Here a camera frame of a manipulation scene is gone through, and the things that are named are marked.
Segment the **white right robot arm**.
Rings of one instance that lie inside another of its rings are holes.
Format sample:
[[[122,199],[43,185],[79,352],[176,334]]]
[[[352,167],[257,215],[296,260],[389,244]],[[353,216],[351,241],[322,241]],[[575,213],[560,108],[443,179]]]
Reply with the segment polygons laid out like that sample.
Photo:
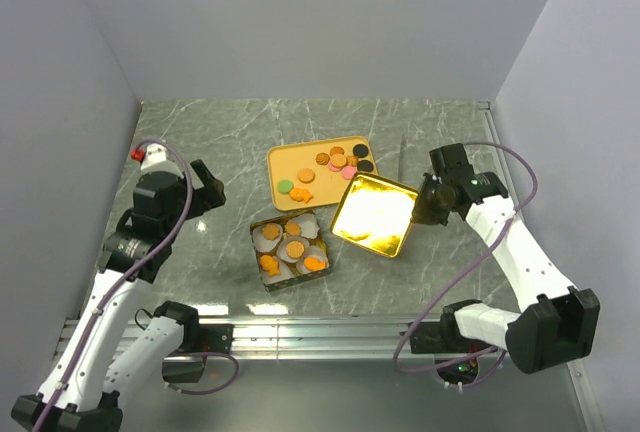
[[[445,225],[458,215],[486,244],[513,290],[515,312],[477,299],[444,307],[439,335],[450,351],[473,341],[508,353],[532,374],[588,356],[596,334],[600,302],[591,289],[578,289],[552,263],[518,214],[507,187],[493,172],[477,172],[461,143],[431,150],[433,171],[425,174],[412,221]]]

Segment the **gold tin lid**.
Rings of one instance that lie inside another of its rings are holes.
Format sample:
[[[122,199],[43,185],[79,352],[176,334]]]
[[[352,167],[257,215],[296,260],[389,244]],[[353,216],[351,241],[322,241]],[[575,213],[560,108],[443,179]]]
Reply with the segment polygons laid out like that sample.
[[[372,173],[357,172],[334,214],[330,232],[386,258],[398,256],[411,228],[418,192]]]

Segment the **orange leaf cookie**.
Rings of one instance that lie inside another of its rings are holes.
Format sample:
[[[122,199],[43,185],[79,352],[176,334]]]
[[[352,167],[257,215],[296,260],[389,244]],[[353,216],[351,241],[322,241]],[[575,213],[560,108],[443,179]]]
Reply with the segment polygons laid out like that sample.
[[[285,224],[285,230],[291,236],[300,236],[302,233],[300,225],[293,221],[289,221]]]

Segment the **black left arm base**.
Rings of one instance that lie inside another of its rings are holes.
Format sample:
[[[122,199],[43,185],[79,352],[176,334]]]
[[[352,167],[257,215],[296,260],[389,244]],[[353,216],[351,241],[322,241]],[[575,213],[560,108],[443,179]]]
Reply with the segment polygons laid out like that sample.
[[[201,324],[190,352],[231,353],[234,326],[230,323]]]

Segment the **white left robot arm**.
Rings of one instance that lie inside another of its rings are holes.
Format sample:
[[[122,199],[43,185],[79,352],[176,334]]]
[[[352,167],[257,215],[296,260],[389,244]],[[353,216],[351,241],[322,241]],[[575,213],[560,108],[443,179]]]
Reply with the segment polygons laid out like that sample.
[[[184,222],[226,202],[223,183],[201,160],[143,160],[141,172],[132,207],[103,244],[90,297],[62,357],[36,393],[14,403],[11,417],[27,431],[116,431],[126,394],[168,355],[203,351],[198,311],[167,301],[142,336],[116,353]]]

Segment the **metal tongs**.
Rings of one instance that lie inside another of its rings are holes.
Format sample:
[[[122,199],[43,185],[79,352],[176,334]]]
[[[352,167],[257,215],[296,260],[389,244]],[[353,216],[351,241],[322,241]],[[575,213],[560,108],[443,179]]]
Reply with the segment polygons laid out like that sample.
[[[397,179],[400,182],[402,182],[403,175],[404,175],[404,157],[406,153],[406,148],[407,148],[407,138],[406,138],[406,135],[403,133],[401,134],[401,138],[400,138],[399,151],[398,151],[398,167],[397,167]]]

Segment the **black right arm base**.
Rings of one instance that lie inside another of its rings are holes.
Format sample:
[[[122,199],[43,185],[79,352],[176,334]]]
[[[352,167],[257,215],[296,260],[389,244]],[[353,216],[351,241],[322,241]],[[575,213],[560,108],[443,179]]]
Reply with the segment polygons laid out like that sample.
[[[451,338],[441,330],[438,321],[427,320],[421,322],[406,341],[410,353],[424,354],[472,354],[484,350],[491,350],[489,345],[478,339]]]

